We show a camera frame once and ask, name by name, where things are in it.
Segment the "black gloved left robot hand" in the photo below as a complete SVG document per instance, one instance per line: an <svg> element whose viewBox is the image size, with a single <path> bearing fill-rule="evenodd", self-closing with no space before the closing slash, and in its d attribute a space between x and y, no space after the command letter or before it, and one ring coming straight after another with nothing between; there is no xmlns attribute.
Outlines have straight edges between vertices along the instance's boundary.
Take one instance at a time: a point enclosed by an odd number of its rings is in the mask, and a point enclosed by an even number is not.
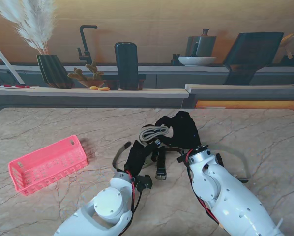
<svg viewBox="0 0 294 236"><path fill-rule="evenodd" d="M140 173L146 158L150 156L159 146L159 140L147 144L146 146L136 140L130 150L128 159L124 165L124 170L129 172L132 177L137 176Z"/></svg>

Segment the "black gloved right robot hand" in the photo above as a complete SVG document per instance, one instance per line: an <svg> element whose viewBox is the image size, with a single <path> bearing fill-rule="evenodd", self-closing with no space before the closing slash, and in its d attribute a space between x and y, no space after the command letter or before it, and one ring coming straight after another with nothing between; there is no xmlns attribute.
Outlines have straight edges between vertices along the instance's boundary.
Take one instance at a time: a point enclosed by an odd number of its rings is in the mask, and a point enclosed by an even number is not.
<svg viewBox="0 0 294 236"><path fill-rule="evenodd" d="M163 116L155 126L166 126L173 129L173 136L160 136L159 140L169 147L194 149L201 146L200 137L195 122L186 111L179 111L175 116Z"/></svg>

